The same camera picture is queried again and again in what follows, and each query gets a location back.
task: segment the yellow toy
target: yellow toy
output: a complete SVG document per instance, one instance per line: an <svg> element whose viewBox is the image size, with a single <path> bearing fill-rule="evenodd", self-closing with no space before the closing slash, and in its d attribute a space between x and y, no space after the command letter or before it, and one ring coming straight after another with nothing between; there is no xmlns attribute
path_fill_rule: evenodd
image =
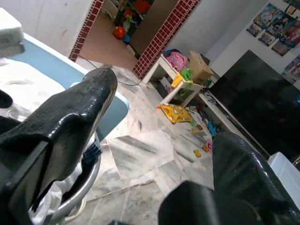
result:
<svg viewBox="0 0 300 225"><path fill-rule="evenodd" d="M191 122L192 117L187 112L187 110L180 105L169 105L161 104L161 110L164 112L166 117L171 123L175 124L177 122Z"/></svg>

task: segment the tv stand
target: tv stand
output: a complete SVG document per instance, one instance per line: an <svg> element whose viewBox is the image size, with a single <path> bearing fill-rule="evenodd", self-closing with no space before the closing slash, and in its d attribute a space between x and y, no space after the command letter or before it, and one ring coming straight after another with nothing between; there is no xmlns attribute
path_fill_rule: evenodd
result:
<svg viewBox="0 0 300 225"><path fill-rule="evenodd" d="M210 99L208 99L206 97L205 94L198 94L200 99L211 109L211 111L218 117L218 119L222 122L222 128L233 132L237 135L239 135L240 137L242 137L249 145L252 149L254 149L255 151L261 153L263 156L265 156L266 158L269 158L269 154L267 152L265 152L264 150L258 151L258 149L260 150L261 148L259 146L256 146L256 144L253 144L251 141L253 141L251 139L251 137L246 137L246 135L244 135L242 132L240 132L240 130L236 127L236 125L234 125L228 118L227 115L225 113L223 113L217 105L213 104L211 102Z"/></svg>

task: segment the white shelf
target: white shelf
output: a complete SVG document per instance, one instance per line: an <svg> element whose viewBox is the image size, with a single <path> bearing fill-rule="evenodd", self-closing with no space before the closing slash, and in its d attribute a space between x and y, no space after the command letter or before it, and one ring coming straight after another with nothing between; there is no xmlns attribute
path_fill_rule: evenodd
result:
<svg viewBox="0 0 300 225"><path fill-rule="evenodd" d="M213 111L213 113L220 119L220 121L223 123L223 125L231 132L239 135L242 137L249 145L251 148L253 148L256 151L256 148L248 141L248 139L236 128L236 126L229 120L227 119L226 115L222 113L219 108L212 104L207 97L204 94L199 94L199 97L202 99L202 101Z"/></svg>

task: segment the green object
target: green object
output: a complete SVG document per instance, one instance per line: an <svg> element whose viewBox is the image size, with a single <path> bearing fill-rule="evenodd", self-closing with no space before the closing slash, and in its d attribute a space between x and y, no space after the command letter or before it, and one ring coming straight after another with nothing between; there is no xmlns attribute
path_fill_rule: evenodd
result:
<svg viewBox="0 0 300 225"><path fill-rule="evenodd" d="M185 81L192 81L192 73L193 73L193 70L192 69L183 69L180 74L181 76L183 77L183 79Z"/></svg>
<svg viewBox="0 0 300 225"><path fill-rule="evenodd" d="M192 69L183 69L180 74L185 81L191 81L189 85L187 85L182 91L180 91L180 96L184 96L192 87L193 79L192 79Z"/></svg>

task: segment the white wall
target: white wall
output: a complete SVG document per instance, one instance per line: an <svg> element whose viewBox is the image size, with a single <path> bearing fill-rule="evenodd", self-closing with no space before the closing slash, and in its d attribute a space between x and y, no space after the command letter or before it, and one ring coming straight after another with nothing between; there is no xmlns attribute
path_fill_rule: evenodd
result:
<svg viewBox="0 0 300 225"><path fill-rule="evenodd" d="M272 0L269 1L269 3L275 5L281 10L285 10L286 8L286 3L282 0ZM211 68L219 76L223 76L224 73L226 73L226 71L230 69L230 67L233 66L236 61L248 50L253 51L258 57L264 60L269 66L271 66L280 74L284 71L284 68L300 54L300 47L297 46L296 48L290 50L285 56L281 57L271 50L270 47L267 47L258 41L258 37L254 38L248 32L246 32L246 28L252 23L253 19L265 7L265 5L258 9L258 11L249 20L248 24L238 34L238 36L225 48L225 50L217 57L217 59L210 64Z"/></svg>
<svg viewBox="0 0 300 225"><path fill-rule="evenodd" d="M248 4L249 0L202 0L167 48L184 55L190 50L206 54Z"/></svg>
<svg viewBox="0 0 300 225"><path fill-rule="evenodd" d="M225 48L237 37L251 19L266 5L269 0L251 0L249 5L245 7L240 15L230 24L226 32L205 54L213 63L217 57L225 50Z"/></svg>
<svg viewBox="0 0 300 225"><path fill-rule="evenodd" d="M0 0L23 31L69 56L92 0Z"/></svg>

